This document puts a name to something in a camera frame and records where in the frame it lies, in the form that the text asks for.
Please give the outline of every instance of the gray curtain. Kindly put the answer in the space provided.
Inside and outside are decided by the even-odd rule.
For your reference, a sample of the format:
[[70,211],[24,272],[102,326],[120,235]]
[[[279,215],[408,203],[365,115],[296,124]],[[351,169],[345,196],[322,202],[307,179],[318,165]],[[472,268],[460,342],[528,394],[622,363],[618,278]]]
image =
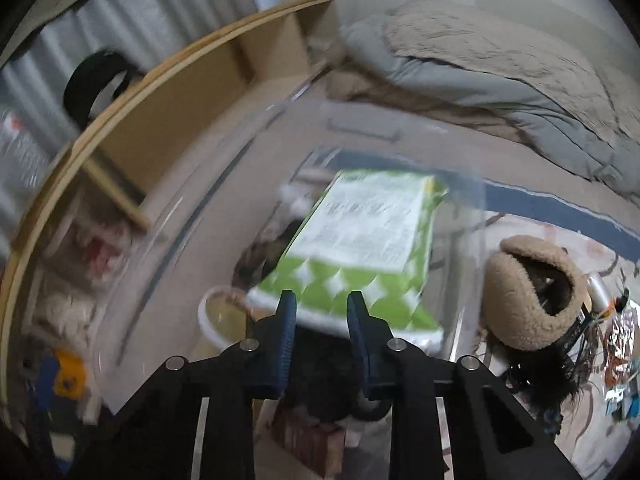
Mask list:
[[[254,0],[84,0],[43,27],[2,68],[0,105],[15,109],[53,157],[80,133],[62,107],[62,96],[73,70],[89,54],[112,48],[148,71],[256,10]],[[21,213],[0,182],[0,264]]]

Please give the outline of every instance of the green package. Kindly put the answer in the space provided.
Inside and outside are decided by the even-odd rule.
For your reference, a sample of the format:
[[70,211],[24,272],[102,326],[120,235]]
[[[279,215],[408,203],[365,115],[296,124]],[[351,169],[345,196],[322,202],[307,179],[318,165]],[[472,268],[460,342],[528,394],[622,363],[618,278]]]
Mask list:
[[421,305],[433,220],[447,187],[405,171],[340,172],[248,299],[275,310],[293,290],[301,325],[348,336],[347,295],[360,290],[396,337],[439,348],[442,327]]

